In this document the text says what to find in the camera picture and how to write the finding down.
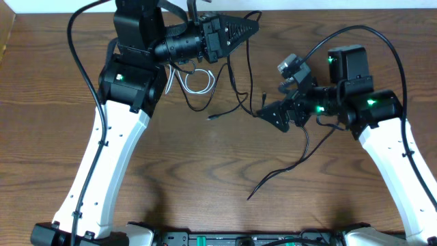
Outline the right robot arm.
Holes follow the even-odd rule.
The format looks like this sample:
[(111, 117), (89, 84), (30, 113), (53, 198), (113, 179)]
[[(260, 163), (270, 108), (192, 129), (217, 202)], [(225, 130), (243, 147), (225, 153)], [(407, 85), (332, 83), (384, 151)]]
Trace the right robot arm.
[(435, 245), (436, 180), (421, 156), (402, 105), (391, 90), (376, 91), (367, 53), (361, 45), (328, 51), (331, 87), (320, 87), (302, 58), (291, 54), (278, 66), (285, 85), (283, 100), (269, 104), (258, 116), (286, 132), (290, 124), (304, 126), (311, 116), (335, 116), (370, 155), (395, 201), (405, 237), (356, 224), (339, 232), (333, 245)]

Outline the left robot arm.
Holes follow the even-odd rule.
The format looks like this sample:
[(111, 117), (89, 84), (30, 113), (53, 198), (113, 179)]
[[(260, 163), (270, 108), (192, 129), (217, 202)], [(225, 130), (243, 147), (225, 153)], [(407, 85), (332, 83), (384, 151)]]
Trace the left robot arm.
[(254, 35), (256, 20), (199, 14), (168, 1), (120, 0), (117, 37), (107, 50), (99, 86), (91, 90), (96, 117), (72, 187), (53, 220), (37, 223), (33, 245), (155, 245), (144, 223), (116, 228), (113, 215), (133, 150), (167, 84), (165, 68), (229, 56)]

